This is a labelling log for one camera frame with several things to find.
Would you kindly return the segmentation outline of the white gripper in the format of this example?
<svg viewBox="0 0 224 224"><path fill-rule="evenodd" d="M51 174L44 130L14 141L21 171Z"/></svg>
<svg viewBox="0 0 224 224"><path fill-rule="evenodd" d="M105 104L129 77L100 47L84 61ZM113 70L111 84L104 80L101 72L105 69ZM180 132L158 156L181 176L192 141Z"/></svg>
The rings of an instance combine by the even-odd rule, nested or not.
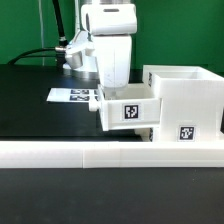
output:
<svg viewBox="0 0 224 224"><path fill-rule="evenodd" d="M104 89L123 89L129 81L132 39L129 35L95 36L100 84Z"/></svg>

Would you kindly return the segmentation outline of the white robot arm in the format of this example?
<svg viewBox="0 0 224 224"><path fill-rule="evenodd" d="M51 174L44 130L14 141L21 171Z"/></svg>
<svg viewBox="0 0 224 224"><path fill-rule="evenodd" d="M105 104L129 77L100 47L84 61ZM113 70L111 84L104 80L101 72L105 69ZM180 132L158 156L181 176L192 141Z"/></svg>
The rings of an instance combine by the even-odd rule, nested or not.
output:
<svg viewBox="0 0 224 224"><path fill-rule="evenodd" d="M137 32L136 6L131 0L85 0L82 29L65 50L72 70L98 72L104 89L128 85L132 38Z"/></svg>

